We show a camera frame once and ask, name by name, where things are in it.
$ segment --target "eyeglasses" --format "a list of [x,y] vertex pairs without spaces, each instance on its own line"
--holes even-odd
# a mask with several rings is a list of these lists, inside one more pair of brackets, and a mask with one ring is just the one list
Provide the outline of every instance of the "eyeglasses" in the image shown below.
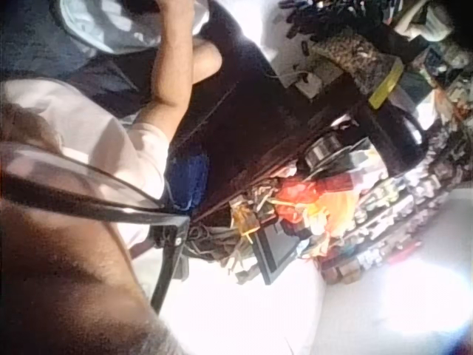
[[163,304],[187,238],[189,218],[162,213],[163,205],[133,185],[93,166],[19,143],[0,143],[1,198],[58,214],[151,226],[163,247],[152,305]]

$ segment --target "yellow tag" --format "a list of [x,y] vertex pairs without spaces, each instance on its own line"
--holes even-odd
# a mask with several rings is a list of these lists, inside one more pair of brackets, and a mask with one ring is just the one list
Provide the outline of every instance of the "yellow tag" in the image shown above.
[[392,65],[391,71],[389,72],[387,77],[384,78],[383,82],[379,85],[379,87],[376,88],[376,90],[368,100],[374,109],[379,109],[383,102],[387,99],[391,91],[394,90],[403,71],[404,64],[399,58],[396,58],[394,64]]

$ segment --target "cable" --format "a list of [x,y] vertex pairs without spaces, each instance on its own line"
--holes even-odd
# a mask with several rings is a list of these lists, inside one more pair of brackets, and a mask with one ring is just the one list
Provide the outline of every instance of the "cable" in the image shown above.
[[286,72],[285,74],[281,74],[281,75],[269,75],[266,72],[264,72],[263,74],[269,78],[280,79],[280,78],[285,78],[287,76],[292,76],[292,75],[313,74],[313,72],[309,72],[307,70],[298,70],[296,72]]

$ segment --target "white wall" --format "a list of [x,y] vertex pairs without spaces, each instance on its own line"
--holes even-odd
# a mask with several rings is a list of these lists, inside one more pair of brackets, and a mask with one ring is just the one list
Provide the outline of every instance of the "white wall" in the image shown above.
[[[453,192],[443,211],[422,232],[423,247],[406,263],[421,260],[454,270],[471,290],[472,201],[471,189]],[[430,331],[406,335],[389,328],[384,302],[390,272],[392,268],[383,266],[366,272],[352,285],[327,287],[313,355],[435,355],[446,352],[458,333]],[[414,289],[418,285],[413,283],[412,286]],[[436,296],[429,294],[425,301],[435,301]],[[452,307],[452,303],[439,301],[438,307],[440,310]],[[413,321],[418,317],[415,313],[412,312]]]

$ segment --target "floor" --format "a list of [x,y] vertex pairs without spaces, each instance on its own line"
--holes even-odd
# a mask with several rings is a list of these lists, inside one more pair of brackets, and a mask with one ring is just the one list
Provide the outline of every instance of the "floor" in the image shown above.
[[[134,260],[148,295],[160,258],[160,251],[152,249]],[[161,317],[193,355],[309,355],[324,292],[316,268],[302,260],[271,286],[261,276],[237,285],[220,265],[191,260],[189,278],[173,281]]]

